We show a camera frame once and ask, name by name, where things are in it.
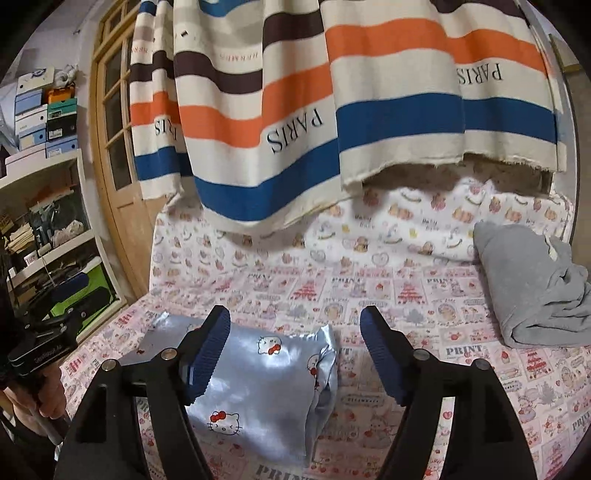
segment orange stripe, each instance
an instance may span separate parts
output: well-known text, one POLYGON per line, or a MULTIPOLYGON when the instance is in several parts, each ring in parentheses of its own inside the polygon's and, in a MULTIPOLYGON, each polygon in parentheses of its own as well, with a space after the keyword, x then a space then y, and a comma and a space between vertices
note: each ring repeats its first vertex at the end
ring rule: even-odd
POLYGON ((154 118, 159 115, 169 115, 174 124, 181 122, 178 112, 178 103, 168 98, 168 93, 157 92, 152 96, 151 102, 133 103, 129 107, 131 113, 131 125, 149 125, 154 123, 154 118))
POLYGON ((266 127, 331 94, 330 68, 325 63, 267 85, 262 93, 262 115, 256 118, 234 120, 209 106, 182 106, 183 133, 186 138, 219 140, 237 148, 256 147, 266 127))
POLYGON ((474 30, 449 38, 432 20, 403 18, 380 25, 338 25, 326 31, 330 61, 344 56, 377 57, 414 48, 448 52, 456 63, 474 63, 488 58, 513 60, 546 74, 535 45, 496 30, 474 30))

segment blue stripe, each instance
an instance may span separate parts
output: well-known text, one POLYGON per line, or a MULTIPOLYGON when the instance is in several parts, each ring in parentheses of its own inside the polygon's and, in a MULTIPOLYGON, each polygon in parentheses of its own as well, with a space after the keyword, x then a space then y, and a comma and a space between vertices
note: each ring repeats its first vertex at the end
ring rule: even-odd
POLYGON ((134 158, 138 180, 151 180, 169 173, 180 173, 182 177, 192 177, 193 170, 189 155, 177 153, 174 147, 159 148, 158 151, 134 158))
POLYGON ((554 112, 534 103, 494 97, 464 100, 466 130, 507 132, 556 143, 554 112))
POLYGON ((310 150, 256 187, 210 183, 195 177, 202 203, 224 217, 253 222, 270 217, 306 190, 340 173, 337 140, 310 150))
POLYGON ((386 138, 466 130, 510 132, 556 143, 552 111, 510 98, 464 100, 449 93, 423 93, 350 103, 337 110, 336 118, 340 151, 386 138))
POLYGON ((156 15, 156 4, 152 3, 151 0, 144 0, 139 6, 138 15, 140 13, 148 13, 150 15, 156 15))
POLYGON ((210 4, 205 0, 199 0, 199 8, 202 12, 212 17, 225 17, 235 8, 259 0, 219 0, 216 4, 210 4))

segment green box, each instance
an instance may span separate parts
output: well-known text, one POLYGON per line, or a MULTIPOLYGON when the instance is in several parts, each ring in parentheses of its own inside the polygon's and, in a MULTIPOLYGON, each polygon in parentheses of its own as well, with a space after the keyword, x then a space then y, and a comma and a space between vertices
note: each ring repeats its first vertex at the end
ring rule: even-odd
POLYGON ((50 103, 47 105, 47 118, 51 120, 52 118, 76 113, 76 106, 77 100, 75 98, 50 103))
MULTIPOLYGON (((105 278, 105 274, 103 273, 103 268, 101 265, 102 265, 102 261, 100 261, 100 258, 95 257, 95 259, 91 260, 88 263, 88 265, 82 269, 82 271, 88 275, 88 285, 85 288, 83 288, 82 290, 74 293, 74 295, 72 295, 71 297, 54 305, 53 308, 51 309, 51 314, 53 316, 63 315, 70 305, 72 305, 74 302, 77 302, 78 300, 86 297, 91 291, 97 289, 98 287, 104 287, 107 290, 111 291, 111 289, 109 288, 109 284, 107 283, 107 279, 105 278)), ((111 293, 111 300, 109 301, 109 304, 111 304, 112 302, 113 302, 113 294, 111 293)), ((104 311, 104 309, 100 309, 94 315, 91 315, 89 318, 84 320, 84 322, 82 322, 82 328, 80 329, 80 331, 82 331, 86 327, 88 327, 92 323, 92 321, 96 317, 98 317, 103 311, 104 311)))

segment screw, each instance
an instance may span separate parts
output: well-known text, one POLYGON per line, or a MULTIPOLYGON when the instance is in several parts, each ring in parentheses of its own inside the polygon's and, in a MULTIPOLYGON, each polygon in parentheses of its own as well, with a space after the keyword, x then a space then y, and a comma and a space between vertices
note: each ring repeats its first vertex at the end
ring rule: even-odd
POLYGON ((476 365, 476 368, 479 368, 480 370, 488 370, 491 367, 490 363, 484 360, 483 358, 477 358, 472 363, 476 365))
POLYGON ((431 357, 431 354, 423 348, 417 348, 413 352, 413 357, 422 362, 425 360, 429 360, 429 357, 431 357))
POLYGON ((174 357, 177 356, 177 351, 174 348, 167 348, 162 350, 160 356, 163 360, 172 360, 174 357))
POLYGON ((105 360, 100 367, 105 372, 108 372, 110 370, 113 370, 116 366, 117 366, 117 361, 116 360, 113 360, 112 358, 109 358, 108 360, 105 360))

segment white patterned blanket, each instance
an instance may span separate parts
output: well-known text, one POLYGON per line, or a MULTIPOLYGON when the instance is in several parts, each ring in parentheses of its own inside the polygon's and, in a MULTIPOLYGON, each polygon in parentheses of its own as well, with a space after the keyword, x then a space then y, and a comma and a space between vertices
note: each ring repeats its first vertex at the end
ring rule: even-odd
MULTIPOLYGON (((154 233, 151 292, 63 364, 70 413, 100 363, 137 348, 163 311, 203 317, 220 303, 236 323, 287 334, 330 322, 340 342, 339 401, 308 469, 270 465, 222 437, 202 442, 202 449, 220 480, 374 478, 401 418, 359 333, 361 309, 375 304, 415 347, 445 361, 469 364, 486 358, 522 423, 538 477, 550 479, 589 424, 591 346, 504 347, 474 263, 472 228, 487 219, 561 236, 572 207, 559 196, 502 193, 503 187, 511 188, 514 170, 491 168, 408 167, 397 176, 406 185, 420 183, 421 190, 371 187, 362 199, 342 202, 266 238, 215 231, 195 200, 170 203, 154 233), (495 181, 482 181, 493 174, 495 181)), ((531 182, 535 186, 535 176, 531 182)), ((519 183, 527 182, 520 177, 519 183)), ((139 403, 151 473, 162 478, 147 403, 139 403)), ((428 480, 439 477, 452 418, 453 400, 448 399, 428 480)))

